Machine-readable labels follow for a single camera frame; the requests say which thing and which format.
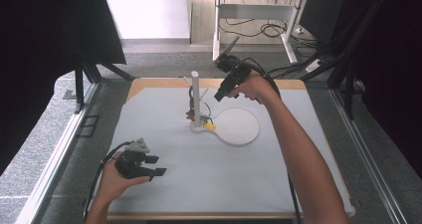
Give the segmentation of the white key stand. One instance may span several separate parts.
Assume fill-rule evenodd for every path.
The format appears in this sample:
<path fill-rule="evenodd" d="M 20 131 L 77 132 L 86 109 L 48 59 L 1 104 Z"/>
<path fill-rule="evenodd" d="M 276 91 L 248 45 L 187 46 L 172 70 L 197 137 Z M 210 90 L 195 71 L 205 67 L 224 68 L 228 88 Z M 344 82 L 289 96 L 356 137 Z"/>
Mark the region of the white key stand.
<path fill-rule="evenodd" d="M 190 128 L 193 132 L 214 134 L 226 144 L 235 147 L 245 146 L 257 138 L 260 125 L 252 112 L 243 108 L 227 108 L 213 116 L 211 108 L 203 101 L 208 90 L 200 92 L 199 73 L 192 71 L 191 81 L 185 79 L 185 82 L 189 86 L 189 110 L 195 112 L 195 121 L 190 120 Z M 214 131 L 203 127 L 206 122 L 201 121 L 202 116 L 208 117 L 207 122 L 216 125 Z"/>

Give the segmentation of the white power strip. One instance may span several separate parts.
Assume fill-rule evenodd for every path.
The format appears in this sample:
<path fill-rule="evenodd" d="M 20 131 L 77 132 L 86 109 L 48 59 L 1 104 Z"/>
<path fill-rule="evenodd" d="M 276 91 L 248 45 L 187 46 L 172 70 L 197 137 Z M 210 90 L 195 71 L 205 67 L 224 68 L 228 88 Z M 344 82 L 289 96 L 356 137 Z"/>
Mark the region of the white power strip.
<path fill-rule="evenodd" d="M 316 59 L 306 67 L 306 72 L 311 73 L 323 64 L 323 60 Z"/>

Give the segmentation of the white desk frame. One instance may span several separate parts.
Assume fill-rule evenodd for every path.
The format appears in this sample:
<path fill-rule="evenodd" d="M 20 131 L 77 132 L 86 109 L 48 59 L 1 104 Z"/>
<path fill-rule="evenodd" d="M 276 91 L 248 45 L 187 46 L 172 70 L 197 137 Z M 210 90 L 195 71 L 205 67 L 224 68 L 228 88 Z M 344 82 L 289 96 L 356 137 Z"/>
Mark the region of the white desk frame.
<path fill-rule="evenodd" d="M 215 0 L 215 25 L 212 56 L 216 60 L 220 55 L 220 20 L 221 19 L 256 19 L 284 20 L 288 22 L 287 31 L 280 35 L 285 51 L 292 65 L 298 62 L 291 45 L 291 37 L 301 11 L 303 0 L 296 0 L 294 5 L 250 5 L 225 4 Z"/>

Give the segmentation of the person's right hand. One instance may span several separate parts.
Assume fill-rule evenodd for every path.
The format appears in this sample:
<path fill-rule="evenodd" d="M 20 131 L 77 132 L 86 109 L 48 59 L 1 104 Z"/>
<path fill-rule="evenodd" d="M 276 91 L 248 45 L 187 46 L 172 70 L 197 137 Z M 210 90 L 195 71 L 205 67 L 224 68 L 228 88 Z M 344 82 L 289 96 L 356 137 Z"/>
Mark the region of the person's right hand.
<path fill-rule="evenodd" d="M 261 105 L 267 105 L 279 98 L 271 84 L 259 73 L 252 71 L 245 82 L 231 90 L 227 97 L 234 98 L 243 94 L 251 101 L 258 101 Z"/>

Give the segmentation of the person's left hand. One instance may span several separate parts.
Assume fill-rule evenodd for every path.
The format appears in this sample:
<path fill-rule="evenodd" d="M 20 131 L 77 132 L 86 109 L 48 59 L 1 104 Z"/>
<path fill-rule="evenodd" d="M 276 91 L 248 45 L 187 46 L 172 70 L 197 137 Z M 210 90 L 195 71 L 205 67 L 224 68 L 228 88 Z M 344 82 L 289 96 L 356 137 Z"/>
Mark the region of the person's left hand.
<path fill-rule="evenodd" d="M 132 179 L 122 177 L 115 167 L 115 163 L 120 156 L 121 151 L 118 151 L 105 165 L 95 203 L 110 205 L 115 199 L 119 198 L 127 188 L 150 181 L 149 176 L 141 176 Z"/>

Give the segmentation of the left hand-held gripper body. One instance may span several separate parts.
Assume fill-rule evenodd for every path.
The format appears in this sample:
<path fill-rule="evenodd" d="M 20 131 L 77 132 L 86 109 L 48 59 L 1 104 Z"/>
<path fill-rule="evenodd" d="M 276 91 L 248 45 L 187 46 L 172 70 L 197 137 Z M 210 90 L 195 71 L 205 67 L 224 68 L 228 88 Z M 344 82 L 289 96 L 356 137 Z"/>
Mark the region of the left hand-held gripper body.
<path fill-rule="evenodd" d="M 115 168 L 118 173 L 126 178 L 133 179 L 136 177 L 147 176 L 152 178 L 152 170 L 142 167 L 142 163 L 146 161 L 149 148 L 142 138 L 124 143 L 123 153 L 115 162 Z"/>

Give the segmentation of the black curtain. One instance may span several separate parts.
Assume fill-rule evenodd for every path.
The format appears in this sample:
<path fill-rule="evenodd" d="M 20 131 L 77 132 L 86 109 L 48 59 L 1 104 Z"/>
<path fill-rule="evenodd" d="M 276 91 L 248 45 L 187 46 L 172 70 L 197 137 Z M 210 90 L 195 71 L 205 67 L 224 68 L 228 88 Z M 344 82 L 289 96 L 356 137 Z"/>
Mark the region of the black curtain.
<path fill-rule="evenodd" d="M 84 65 L 124 62 L 106 0 L 0 0 L 0 175 L 60 76 Z"/>
<path fill-rule="evenodd" d="M 384 0 L 350 56 L 362 101 L 422 176 L 422 0 Z"/>

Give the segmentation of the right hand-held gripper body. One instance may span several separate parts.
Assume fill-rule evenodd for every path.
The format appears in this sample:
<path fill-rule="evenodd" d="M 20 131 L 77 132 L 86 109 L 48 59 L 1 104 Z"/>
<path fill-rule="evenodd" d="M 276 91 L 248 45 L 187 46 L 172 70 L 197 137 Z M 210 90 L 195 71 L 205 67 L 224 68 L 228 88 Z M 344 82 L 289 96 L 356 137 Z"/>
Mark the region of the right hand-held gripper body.
<path fill-rule="evenodd" d="M 239 38 L 236 37 L 224 50 L 224 52 L 213 61 L 217 69 L 227 74 L 227 77 L 223 80 L 222 83 L 228 84 L 231 90 L 245 82 L 251 73 L 250 65 L 241 61 L 237 57 L 230 55 L 231 50 L 236 45 L 238 40 Z"/>

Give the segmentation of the black metal stand frame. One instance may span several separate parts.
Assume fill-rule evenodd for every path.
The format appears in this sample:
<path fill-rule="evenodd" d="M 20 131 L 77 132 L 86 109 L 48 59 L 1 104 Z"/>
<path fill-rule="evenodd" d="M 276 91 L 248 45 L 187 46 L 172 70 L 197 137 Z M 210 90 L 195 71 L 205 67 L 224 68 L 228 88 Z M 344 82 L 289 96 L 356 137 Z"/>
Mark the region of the black metal stand frame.
<path fill-rule="evenodd" d="M 373 17 L 376 15 L 384 0 L 366 0 L 360 6 L 360 10 L 354 15 L 343 32 L 338 35 L 333 41 L 328 44 L 330 48 L 317 51 L 315 55 L 309 58 L 314 61 L 322 54 L 328 54 L 331 51 L 338 49 L 338 54 L 333 60 L 320 65 L 314 71 L 307 75 L 301 76 L 303 82 L 308 81 L 329 69 L 333 69 L 331 75 L 328 77 L 326 84 L 330 89 L 336 89 L 341 82 L 345 82 L 345 97 L 343 100 L 343 110 L 349 118 L 353 118 L 352 114 L 352 96 L 353 96 L 353 81 L 354 69 L 352 55 L 356 51 L 356 47 Z"/>
<path fill-rule="evenodd" d="M 68 39 L 73 45 L 74 49 L 77 51 L 77 58 L 75 64 L 75 88 L 76 88 L 76 109 L 75 113 L 81 113 L 82 110 L 86 107 L 85 93 L 84 93 L 84 81 L 83 78 L 87 77 L 90 83 L 98 84 L 102 80 L 102 75 L 97 67 L 97 64 L 105 67 L 106 69 L 117 74 L 121 78 L 124 78 L 127 81 L 133 81 L 135 76 L 132 76 L 122 69 L 118 68 L 113 63 L 106 63 L 104 61 L 97 60 L 95 63 L 90 63 L 85 56 L 84 51 L 82 50 L 79 42 L 76 40 L 72 30 L 66 32 Z"/>

